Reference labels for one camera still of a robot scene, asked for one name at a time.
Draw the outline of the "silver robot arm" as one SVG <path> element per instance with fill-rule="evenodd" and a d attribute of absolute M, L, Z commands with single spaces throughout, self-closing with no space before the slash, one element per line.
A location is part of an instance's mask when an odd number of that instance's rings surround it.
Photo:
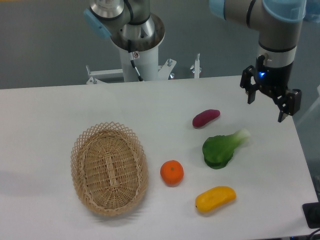
<path fill-rule="evenodd" d="M 243 70 L 240 87 L 255 100 L 256 92 L 279 108 L 278 121 L 300 109 L 302 92 L 289 89 L 303 18 L 304 0 L 211 0 L 210 11 L 259 33 L 255 65 Z M 118 48 L 126 82 L 166 79 L 158 66 L 158 47 L 165 36 L 162 20 L 148 0 L 92 0 L 83 13 L 87 24 Z"/>

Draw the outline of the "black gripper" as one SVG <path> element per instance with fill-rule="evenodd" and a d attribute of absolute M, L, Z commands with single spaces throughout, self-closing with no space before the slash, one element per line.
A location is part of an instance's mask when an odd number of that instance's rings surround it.
<path fill-rule="evenodd" d="M 288 89 L 288 82 L 293 63 L 284 67 L 268 67 L 264 65 L 264 55 L 256 59 L 255 67 L 248 66 L 242 71 L 240 87 L 245 89 L 247 103 L 252 104 L 256 98 L 256 91 L 270 97 L 279 108 L 278 122 L 287 116 L 295 115 L 301 108 L 302 91 Z"/>

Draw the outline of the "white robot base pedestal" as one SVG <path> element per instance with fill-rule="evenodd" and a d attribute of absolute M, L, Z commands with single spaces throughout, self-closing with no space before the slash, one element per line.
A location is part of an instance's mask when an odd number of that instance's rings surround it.
<path fill-rule="evenodd" d="M 174 78 L 172 71 L 177 61 L 169 58 L 164 64 L 159 64 L 159 46 L 165 38 L 165 27 L 158 16 L 151 14 L 144 23 L 138 25 L 125 24 L 115 33 L 110 33 L 90 10 L 84 11 L 84 17 L 98 36 L 111 39 L 121 61 L 122 70 L 89 71 L 88 75 L 94 82 L 118 76 L 123 76 L 125 82 Z"/>

